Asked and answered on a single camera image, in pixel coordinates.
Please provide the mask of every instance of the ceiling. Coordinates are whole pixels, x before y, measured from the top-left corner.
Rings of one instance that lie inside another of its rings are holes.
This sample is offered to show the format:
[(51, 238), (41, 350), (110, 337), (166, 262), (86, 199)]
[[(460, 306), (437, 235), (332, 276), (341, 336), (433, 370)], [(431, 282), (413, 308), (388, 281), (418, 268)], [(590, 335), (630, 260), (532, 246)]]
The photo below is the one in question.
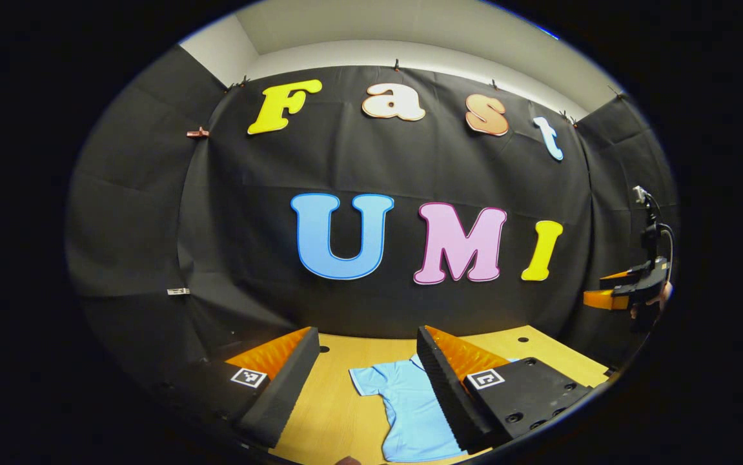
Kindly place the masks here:
[(590, 112), (621, 89), (577, 50), (479, 0), (264, 0), (236, 17), (260, 55), (346, 39), (436, 45), (513, 68)]

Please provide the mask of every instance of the white wall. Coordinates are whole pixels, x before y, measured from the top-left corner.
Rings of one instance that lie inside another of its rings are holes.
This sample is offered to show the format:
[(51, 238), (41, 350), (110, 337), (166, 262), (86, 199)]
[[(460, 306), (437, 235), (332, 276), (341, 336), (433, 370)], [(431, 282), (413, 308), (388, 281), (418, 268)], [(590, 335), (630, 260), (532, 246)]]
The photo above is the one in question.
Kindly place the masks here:
[(227, 15), (179, 42), (226, 86), (241, 82), (259, 58), (236, 15)]
[(325, 66), (394, 66), (394, 59), (400, 59), (401, 68), (453, 74), (490, 85), (494, 79), (498, 88), (529, 98), (557, 112), (565, 110), (567, 115), (575, 119), (589, 113), (560, 92), (519, 71), (460, 51), (413, 42), (333, 41), (301, 45), (259, 56), (250, 63), (246, 74), (248, 79), (259, 79)]

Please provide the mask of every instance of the wooden table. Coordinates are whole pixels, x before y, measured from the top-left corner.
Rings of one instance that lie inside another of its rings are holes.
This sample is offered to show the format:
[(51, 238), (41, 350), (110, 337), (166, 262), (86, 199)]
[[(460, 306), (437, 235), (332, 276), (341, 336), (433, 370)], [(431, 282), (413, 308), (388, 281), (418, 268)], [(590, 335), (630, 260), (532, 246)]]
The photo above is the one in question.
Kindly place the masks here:
[[(362, 465), (389, 463), (383, 458), (383, 441), (389, 433), (383, 398), (362, 397), (348, 375), (350, 368), (407, 360), (416, 353), (416, 339), (347, 338), (320, 333), (320, 353), (306, 380), (274, 455), (304, 465), (334, 465), (350, 455)], [(528, 342), (519, 342), (528, 338)], [(463, 336), (501, 357), (536, 357), (585, 386), (605, 382), (607, 368), (593, 362), (531, 326), (485, 335)], [(446, 465), (474, 455), (422, 462)]]

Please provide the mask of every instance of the hand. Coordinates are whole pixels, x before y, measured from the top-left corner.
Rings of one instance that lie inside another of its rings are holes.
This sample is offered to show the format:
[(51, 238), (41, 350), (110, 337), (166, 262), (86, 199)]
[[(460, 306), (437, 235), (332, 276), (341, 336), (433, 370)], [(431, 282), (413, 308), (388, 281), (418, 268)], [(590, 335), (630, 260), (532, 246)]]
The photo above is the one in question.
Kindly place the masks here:
[[(661, 289), (661, 293), (657, 295), (657, 297), (651, 298), (650, 300), (646, 301), (647, 305), (654, 304), (655, 302), (658, 302), (658, 315), (660, 316), (660, 313), (664, 311), (664, 306), (667, 304), (667, 300), (669, 300), (670, 295), (673, 294), (673, 285), (670, 282), (667, 282), (664, 285), (664, 288)], [(638, 306), (634, 305), (632, 306), (632, 309), (630, 309), (630, 317), (632, 320), (636, 318), (638, 315)]]
[(351, 457), (350, 455), (347, 457), (343, 457), (339, 462), (335, 463), (334, 465), (361, 465), (359, 460), (354, 459), (354, 457)]

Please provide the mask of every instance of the orange letter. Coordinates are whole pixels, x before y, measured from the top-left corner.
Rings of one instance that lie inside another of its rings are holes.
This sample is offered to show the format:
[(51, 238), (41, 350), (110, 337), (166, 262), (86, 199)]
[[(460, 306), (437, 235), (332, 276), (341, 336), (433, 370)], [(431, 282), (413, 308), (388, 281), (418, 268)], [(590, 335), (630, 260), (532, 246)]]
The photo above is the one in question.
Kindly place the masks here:
[(509, 132), (509, 123), (504, 118), (506, 112), (504, 104), (497, 98), (485, 95), (472, 94), (466, 98), (466, 123), (474, 130), (485, 132), (493, 136), (503, 136)]
[[(382, 95), (391, 91), (391, 95)], [(365, 114), (374, 118), (398, 117), (405, 121), (418, 121), (425, 116), (425, 110), (420, 108), (418, 93), (401, 83), (377, 83), (368, 88), (373, 97), (363, 102)]]

